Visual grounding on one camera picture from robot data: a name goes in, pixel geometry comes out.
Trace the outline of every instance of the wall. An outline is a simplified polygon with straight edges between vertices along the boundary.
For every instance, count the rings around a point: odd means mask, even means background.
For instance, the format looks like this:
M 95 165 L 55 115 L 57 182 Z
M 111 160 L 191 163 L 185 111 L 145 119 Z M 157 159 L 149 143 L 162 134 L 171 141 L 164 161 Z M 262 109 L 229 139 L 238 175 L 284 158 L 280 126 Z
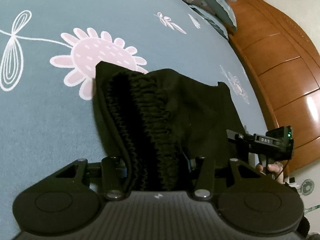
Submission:
M 265 0 L 293 19 L 313 41 L 320 51 L 320 0 Z M 290 174 L 301 184 L 305 179 L 315 182 L 315 189 L 309 196 L 301 196 L 306 208 L 320 204 L 320 160 Z M 320 232 L 320 209 L 306 215 L 310 232 Z

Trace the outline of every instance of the ribbed black surface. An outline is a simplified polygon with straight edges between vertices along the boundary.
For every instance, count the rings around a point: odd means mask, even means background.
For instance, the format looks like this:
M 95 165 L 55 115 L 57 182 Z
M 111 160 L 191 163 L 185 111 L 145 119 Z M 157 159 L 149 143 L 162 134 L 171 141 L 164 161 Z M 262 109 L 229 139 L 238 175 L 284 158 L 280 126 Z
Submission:
M 108 203 L 100 216 L 76 233 L 59 237 L 21 233 L 16 240 L 301 240 L 290 233 L 256 237 L 224 223 L 211 204 L 197 202 L 185 192 L 132 192 Z

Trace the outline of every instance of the hand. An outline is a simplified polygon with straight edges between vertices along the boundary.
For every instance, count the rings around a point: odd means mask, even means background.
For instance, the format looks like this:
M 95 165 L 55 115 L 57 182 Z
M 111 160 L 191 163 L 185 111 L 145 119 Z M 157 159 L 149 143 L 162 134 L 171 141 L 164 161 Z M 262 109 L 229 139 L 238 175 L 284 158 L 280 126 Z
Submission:
M 268 171 L 272 172 L 274 174 L 275 177 L 277 177 L 279 175 L 279 173 L 282 172 L 283 167 L 281 167 L 281 163 L 278 165 L 276 163 L 274 164 L 269 164 L 267 166 Z M 263 173 L 263 166 L 261 164 L 258 164 L 256 166 L 256 169 L 258 171 L 260 171 L 261 173 Z M 280 174 L 280 176 L 276 179 L 277 182 L 279 182 L 280 184 L 284 184 L 284 175 L 283 172 Z

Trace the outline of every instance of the bed sheet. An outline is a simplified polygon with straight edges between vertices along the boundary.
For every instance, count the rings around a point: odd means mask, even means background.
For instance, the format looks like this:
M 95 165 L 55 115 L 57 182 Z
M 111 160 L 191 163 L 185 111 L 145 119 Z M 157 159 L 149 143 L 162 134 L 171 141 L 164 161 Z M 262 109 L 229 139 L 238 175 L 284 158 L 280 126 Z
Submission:
M 0 15 L 1 239 L 19 231 L 11 208 L 22 190 L 108 154 L 93 112 L 100 60 L 225 82 L 247 131 L 267 130 L 236 54 L 181 0 L 0 0 Z

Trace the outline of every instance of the blue pillow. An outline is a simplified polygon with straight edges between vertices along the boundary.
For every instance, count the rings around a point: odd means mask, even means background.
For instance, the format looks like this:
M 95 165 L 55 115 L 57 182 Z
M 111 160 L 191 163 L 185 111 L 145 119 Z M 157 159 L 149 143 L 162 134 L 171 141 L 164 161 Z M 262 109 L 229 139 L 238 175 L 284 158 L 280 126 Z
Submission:
M 224 37 L 227 41 L 229 40 L 228 38 L 228 32 L 223 23 L 215 16 L 211 15 L 208 13 L 206 10 L 195 6 L 195 5 L 189 5 L 189 7 L 194 10 L 197 14 L 200 15 L 204 20 L 206 20 L 208 23 L 211 24 L 213 28 L 216 29 L 216 31 Z
M 216 16 L 225 24 L 237 30 L 236 16 L 232 8 L 225 0 L 204 0 L 208 6 L 216 13 Z

